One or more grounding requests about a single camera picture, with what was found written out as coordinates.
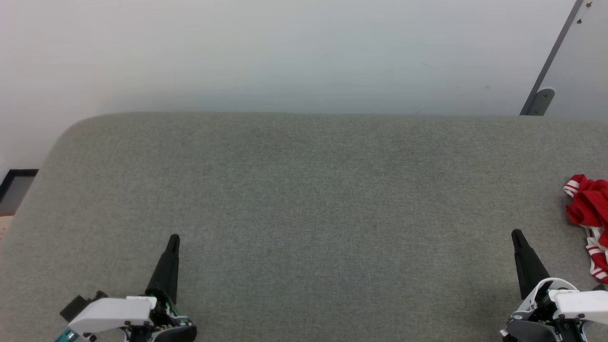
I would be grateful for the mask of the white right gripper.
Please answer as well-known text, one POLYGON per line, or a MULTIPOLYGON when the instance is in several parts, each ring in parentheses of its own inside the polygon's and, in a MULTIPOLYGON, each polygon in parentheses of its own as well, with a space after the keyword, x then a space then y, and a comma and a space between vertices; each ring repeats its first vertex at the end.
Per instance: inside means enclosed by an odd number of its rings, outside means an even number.
POLYGON ((549 272, 520 229, 511 232, 521 305, 500 331, 502 342, 589 342, 587 328, 608 325, 608 290, 580 291, 549 272))

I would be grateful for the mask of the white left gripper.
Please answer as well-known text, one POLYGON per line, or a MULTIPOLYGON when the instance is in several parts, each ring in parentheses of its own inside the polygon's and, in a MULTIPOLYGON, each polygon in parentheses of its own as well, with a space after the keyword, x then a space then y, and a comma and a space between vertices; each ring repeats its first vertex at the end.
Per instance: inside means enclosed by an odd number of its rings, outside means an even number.
POLYGON ((91 303, 68 329, 87 342, 110 330, 123 333, 123 342, 195 342, 198 328, 178 314, 180 236, 172 234, 145 289, 147 296, 105 297, 91 303))

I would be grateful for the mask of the red white Bulls jersey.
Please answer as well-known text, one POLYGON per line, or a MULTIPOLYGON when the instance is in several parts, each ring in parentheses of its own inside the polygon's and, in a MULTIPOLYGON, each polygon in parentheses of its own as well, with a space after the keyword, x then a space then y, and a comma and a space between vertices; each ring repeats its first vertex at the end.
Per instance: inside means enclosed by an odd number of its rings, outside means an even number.
POLYGON ((563 191, 572 199, 565 206, 569 221, 586 232, 590 274, 608 285, 608 181, 577 174, 563 191))

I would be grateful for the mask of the black framed panel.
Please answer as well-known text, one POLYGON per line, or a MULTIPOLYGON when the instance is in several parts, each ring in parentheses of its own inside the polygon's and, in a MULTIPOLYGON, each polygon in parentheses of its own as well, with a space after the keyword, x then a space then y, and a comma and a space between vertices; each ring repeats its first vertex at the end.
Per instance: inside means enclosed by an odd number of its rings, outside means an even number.
POLYGON ((0 183, 0 217, 14 216, 39 169, 11 169, 0 183))

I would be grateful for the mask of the grey slanted metal strip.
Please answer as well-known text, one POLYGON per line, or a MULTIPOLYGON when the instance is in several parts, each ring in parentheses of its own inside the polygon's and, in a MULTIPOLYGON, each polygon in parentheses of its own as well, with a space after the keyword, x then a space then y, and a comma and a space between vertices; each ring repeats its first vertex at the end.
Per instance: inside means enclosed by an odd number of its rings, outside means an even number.
POLYGON ((577 14, 579 13, 582 3, 583 3, 583 0, 575 0, 570 13, 564 22, 564 26, 562 26, 560 33, 558 34, 556 41, 554 42, 554 45, 551 48, 549 55, 547 56, 547 59, 543 65, 543 67, 541 68, 541 71, 539 72, 538 77, 536 78, 536 81, 532 87, 532 90, 530 91, 528 97, 526 98, 519 115, 544 115, 544 113, 542 113, 542 114, 535 113, 534 110, 532 110, 532 107, 534 106, 534 102, 536 100, 538 92, 541 92, 541 85, 542 85, 543 81, 545 80, 545 77, 546 77, 547 73, 549 72, 550 67, 551 67, 569 29, 571 28, 573 22, 575 21, 577 14))

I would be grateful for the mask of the grey metal bracket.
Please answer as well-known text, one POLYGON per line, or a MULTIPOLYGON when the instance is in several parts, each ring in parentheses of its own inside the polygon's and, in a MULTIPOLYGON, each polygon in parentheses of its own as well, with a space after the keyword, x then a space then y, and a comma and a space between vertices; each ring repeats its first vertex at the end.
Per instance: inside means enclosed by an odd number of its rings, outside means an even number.
POLYGON ((552 87, 545 87, 539 90, 526 110, 525 115, 545 115, 554 96, 555 89, 552 87))

